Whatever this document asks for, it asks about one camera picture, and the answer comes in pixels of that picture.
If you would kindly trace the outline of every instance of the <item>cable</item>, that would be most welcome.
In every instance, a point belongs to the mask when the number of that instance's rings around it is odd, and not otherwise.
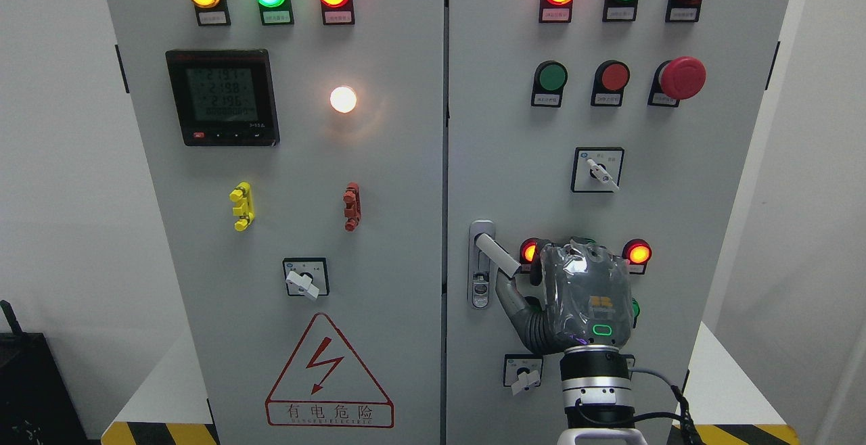
[[[683,420],[683,418],[680,417],[680,415],[675,415],[674,413],[670,413],[668,411],[653,411],[652,413],[643,413],[642,415],[636,415],[636,417],[632,417],[628,420],[596,421],[596,420],[593,420],[593,418],[590,418],[586,414],[584,414],[584,411],[581,409],[582,407],[583,406],[580,403],[580,400],[578,399],[578,401],[575,402],[575,408],[578,409],[578,413],[580,414],[580,417],[583,418],[585,421],[588,421],[588,423],[590,423],[590,424],[600,425],[603,427],[624,427],[624,426],[635,424],[638,421],[652,420],[653,418],[669,418],[671,420],[677,420],[677,421]]]
[[[652,369],[647,369],[645,367],[632,367],[629,371],[638,372],[640,374],[650,374],[650,376],[655,376],[655,377],[658,377],[659,379],[661,379],[662,381],[665,381],[665,383],[668,383],[668,386],[670,386],[672,388],[677,386],[676,384],[673,383],[673,381],[671,381],[670,379],[665,377],[659,371],[653,371]]]

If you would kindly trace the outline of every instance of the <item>electrical control cabinet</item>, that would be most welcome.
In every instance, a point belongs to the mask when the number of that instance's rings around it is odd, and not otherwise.
[[[556,442],[476,220],[641,254],[624,352],[683,381],[788,0],[108,2],[222,443]]]
[[[438,444],[445,0],[350,0],[327,25],[322,0],[279,1],[108,0],[220,441]],[[175,50],[254,51],[278,127],[239,60],[177,72],[181,126]],[[316,300],[287,294],[284,260],[327,260]]]
[[[474,220],[495,223],[515,257],[530,237],[588,237],[616,254],[648,242],[653,259],[632,276],[641,314],[622,351],[683,383],[788,0],[703,0],[699,22],[680,23],[666,22],[668,0],[631,0],[634,22],[603,21],[612,4],[624,7],[612,0],[573,0],[570,22],[539,23],[538,3],[449,0],[446,443],[555,443],[566,427],[561,354],[545,358],[554,371],[541,386],[517,396],[492,372],[525,348],[495,294],[483,309],[467,298]],[[677,108],[648,105],[659,66],[678,57],[705,66],[702,89],[669,102]],[[568,71],[559,108],[530,99],[548,60]],[[593,106],[609,60],[630,73],[622,105]],[[693,93],[680,89],[701,80],[692,65],[681,60],[663,78],[673,78],[671,95]],[[576,149],[596,146],[622,149],[621,166],[608,166],[619,191],[576,168]],[[543,301],[525,276],[518,284]],[[661,381],[636,376],[632,387],[637,413],[673,411]],[[637,427],[665,443],[670,421]]]

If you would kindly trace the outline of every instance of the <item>switch knob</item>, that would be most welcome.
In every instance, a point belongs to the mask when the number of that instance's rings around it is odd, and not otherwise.
[[[662,68],[658,82],[663,93],[671,99],[691,99],[701,91],[706,82],[706,68],[696,57],[681,56]]]
[[[517,396],[519,393],[528,392],[541,383],[541,374],[538,371],[529,371],[523,367],[517,371],[517,381],[511,384],[511,396]]]
[[[289,271],[286,274],[286,284],[297,287],[298,293],[303,294],[307,300],[315,301],[319,297],[319,288],[313,285],[313,278],[309,273],[298,275],[294,271]]]

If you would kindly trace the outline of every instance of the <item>robotic hand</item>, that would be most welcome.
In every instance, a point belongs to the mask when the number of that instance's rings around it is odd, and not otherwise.
[[[496,294],[524,346],[539,355],[603,344],[621,348],[635,320],[628,262],[590,239],[539,241],[532,284],[545,288],[544,310],[526,303],[513,279]]]
[[[656,417],[680,420],[683,442],[702,444],[689,402],[666,378],[681,414],[635,415],[631,373],[662,375],[629,368],[632,356],[619,353],[636,322],[627,260],[591,239],[573,237],[566,244],[539,241],[529,278],[545,289],[541,309],[526,302],[517,289],[517,261],[488,235],[480,236],[476,244],[507,276],[497,278],[496,295],[526,349],[539,355],[565,352],[560,373],[568,429],[557,445],[600,438],[646,445],[635,423]]]

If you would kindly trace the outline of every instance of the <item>white wall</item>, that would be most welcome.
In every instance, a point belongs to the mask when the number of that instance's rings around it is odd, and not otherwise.
[[[723,254],[723,286],[712,292],[724,297],[705,315],[801,441],[816,445],[866,440],[864,1],[804,1],[785,81],[767,94],[777,107],[765,148],[754,145],[760,170],[747,164],[740,185],[745,229],[728,231],[733,259],[726,269]]]
[[[106,0],[0,4],[0,298],[96,438],[185,313]]]

